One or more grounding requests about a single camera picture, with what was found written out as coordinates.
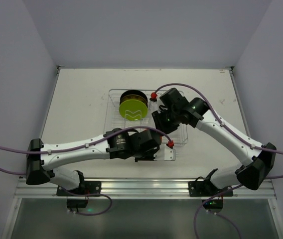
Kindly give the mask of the lime green plate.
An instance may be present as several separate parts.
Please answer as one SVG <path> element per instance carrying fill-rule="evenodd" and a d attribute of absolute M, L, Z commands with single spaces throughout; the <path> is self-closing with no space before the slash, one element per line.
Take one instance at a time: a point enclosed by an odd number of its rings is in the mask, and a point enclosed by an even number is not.
<path fill-rule="evenodd" d="M 130 121 L 142 120 L 148 113 L 147 104 L 139 100 L 127 100 L 120 103 L 119 113 L 122 118 Z"/>

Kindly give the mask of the black plate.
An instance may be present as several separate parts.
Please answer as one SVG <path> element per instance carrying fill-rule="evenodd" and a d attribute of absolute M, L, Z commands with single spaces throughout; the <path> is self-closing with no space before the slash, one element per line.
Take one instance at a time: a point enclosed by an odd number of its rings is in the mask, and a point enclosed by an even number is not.
<path fill-rule="evenodd" d="M 143 99 L 147 100 L 146 94 L 144 94 L 142 91 L 140 90 L 127 90 L 124 93 L 121 94 L 120 100 L 122 100 L 124 97 L 126 96 L 139 96 L 142 97 Z"/>

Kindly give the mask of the yellow patterned plate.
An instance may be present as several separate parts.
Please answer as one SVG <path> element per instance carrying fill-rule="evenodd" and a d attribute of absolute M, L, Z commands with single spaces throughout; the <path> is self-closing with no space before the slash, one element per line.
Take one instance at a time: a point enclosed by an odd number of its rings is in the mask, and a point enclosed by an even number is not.
<path fill-rule="evenodd" d="M 120 104 L 122 104 L 123 102 L 128 101 L 128 100 L 137 100 L 137 101 L 142 102 L 145 105 L 147 105 L 147 98 L 142 97 L 140 95 L 134 95 L 134 94 L 125 95 L 125 96 L 121 97 Z"/>

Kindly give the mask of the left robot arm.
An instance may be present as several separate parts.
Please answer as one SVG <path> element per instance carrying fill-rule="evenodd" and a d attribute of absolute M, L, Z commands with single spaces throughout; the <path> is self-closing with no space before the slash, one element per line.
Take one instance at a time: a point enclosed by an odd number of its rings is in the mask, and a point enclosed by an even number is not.
<path fill-rule="evenodd" d="M 87 160 L 128 159 L 153 160 L 162 143 L 160 133 L 149 128 L 123 130 L 115 128 L 95 138 L 64 143 L 45 144 L 34 139 L 29 144 L 26 183 L 52 183 L 75 194 L 86 191 L 81 171 L 71 171 L 65 165 Z"/>

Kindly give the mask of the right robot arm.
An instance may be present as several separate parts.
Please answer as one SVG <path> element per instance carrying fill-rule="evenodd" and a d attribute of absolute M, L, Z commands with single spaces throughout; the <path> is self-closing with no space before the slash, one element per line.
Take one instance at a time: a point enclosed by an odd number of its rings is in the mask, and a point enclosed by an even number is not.
<path fill-rule="evenodd" d="M 262 144 L 228 125 L 201 98 L 188 101 L 176 88 L 171 88 L 161 96 L 153 92 L 152 102 L 158 103 L 158 111 L 152 113 L 155 127 L 169 134 L 180 124 L 190 125 L 206 133 L 228 149 L 239 161 L 234 167 L 213 169 L 202 181 L 194 183 L 195 191 L 204 196 L 212 196 L 236 184 L 250 190 L 257 190 L 272 170 L 276 147 L 270 142 Z"/>

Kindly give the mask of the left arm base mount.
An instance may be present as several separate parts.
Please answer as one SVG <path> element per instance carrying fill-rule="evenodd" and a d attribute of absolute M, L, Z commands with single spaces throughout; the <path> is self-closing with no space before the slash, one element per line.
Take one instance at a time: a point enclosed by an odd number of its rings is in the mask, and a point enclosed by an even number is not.
<path fill-rule="evenodd" d="M 60 186 L 58 186 L 56 195 L 70 197 L 73 194 L 77 194 L 80 196 L 89 194 L 91 196 L 97 196 L 100 194 L 101 188 L 102 188 L 101 181 L 84 181 L 79 188 L 73 189 L 71 191 L 64 191 Z"/>

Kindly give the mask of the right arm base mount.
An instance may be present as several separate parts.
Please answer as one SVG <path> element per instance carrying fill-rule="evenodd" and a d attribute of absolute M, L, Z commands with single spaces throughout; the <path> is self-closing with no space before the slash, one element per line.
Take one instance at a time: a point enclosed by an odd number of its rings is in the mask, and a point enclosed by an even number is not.
<path fill-rule="evenodd" d="M 188 182 L 188 192 L 190 197 L 211 197 L 221 192 L 225 192 L 231 187 L 224 187 L 222 189 L 218 189 L 215 185 L 210 181 L 213 174 L 218 169 L 213 169 L 205 178 L 199 176 L 194 181 Z"/>

